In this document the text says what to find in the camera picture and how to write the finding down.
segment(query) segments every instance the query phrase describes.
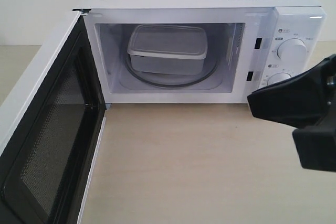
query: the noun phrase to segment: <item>microwave door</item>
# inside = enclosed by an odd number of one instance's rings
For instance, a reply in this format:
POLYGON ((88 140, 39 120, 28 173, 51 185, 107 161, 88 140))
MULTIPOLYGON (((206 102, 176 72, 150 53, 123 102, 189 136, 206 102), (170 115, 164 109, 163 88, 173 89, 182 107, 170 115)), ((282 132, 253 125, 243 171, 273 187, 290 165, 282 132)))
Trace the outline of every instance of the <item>microwave door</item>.
POLYGON ((310 70, 248 96, 256 118, 296 127, 303 168, 336 172, 336 54, 310 70))
POLYGON ((0 223, 77 222, 105 110, 83 17, 70 12, 0 107, 0 223))

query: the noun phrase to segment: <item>countertop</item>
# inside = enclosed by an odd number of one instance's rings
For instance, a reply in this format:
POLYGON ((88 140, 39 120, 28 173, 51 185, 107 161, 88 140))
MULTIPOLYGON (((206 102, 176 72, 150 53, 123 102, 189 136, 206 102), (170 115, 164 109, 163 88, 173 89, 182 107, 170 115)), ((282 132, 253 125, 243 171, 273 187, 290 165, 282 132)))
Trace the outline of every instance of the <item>countertop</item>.
MULTIPOLYGON (((0 104, 38 47, 0 47, 0 104)), ((318 43, 309 66, 336 52, 318 43)), ((82 223, 336 223, 336 173, 245 104, 114 104, 82 223)))

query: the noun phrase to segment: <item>white microwave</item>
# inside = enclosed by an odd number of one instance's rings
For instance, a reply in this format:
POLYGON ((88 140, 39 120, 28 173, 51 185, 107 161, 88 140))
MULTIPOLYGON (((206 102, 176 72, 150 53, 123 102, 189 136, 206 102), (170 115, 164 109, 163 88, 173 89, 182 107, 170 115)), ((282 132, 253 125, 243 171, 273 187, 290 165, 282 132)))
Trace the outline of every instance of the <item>white microwave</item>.
POLYGON ((0 106, 0 222, 80 222, 111 103, 248 102, 335 172, 336 55, 302 73, 324 19, 314 0, 83 0, 0 106))

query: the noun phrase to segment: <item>timer knob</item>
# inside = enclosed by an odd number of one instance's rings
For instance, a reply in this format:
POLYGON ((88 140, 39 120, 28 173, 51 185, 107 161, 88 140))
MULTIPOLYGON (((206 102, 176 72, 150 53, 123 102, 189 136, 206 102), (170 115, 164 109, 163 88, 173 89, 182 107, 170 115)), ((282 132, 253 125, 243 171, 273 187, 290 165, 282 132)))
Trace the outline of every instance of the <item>timer knob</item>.
POLYGON ((290 74, 288 73, 276 73, 275 75, 271 76, 268 81, 267 85, 271 85, 280 81, 284 81, 291 78, 290 74))
POLYGON ((289 39, 278 48, 278 57, 291 65, 304 63, 307 56, 307 48, 300 39, 289 39))

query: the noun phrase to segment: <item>plastic container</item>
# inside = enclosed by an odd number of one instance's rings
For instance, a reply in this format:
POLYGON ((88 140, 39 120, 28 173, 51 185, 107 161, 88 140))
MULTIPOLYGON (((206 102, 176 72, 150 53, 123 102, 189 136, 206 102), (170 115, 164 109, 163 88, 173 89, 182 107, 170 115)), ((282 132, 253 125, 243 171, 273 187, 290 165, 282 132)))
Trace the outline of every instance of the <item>plastic container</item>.
POLYGON ((128 54, 137 71, 198 74, 207 54, 203 29, 177 25, 140 25, 131 36, 128 54))

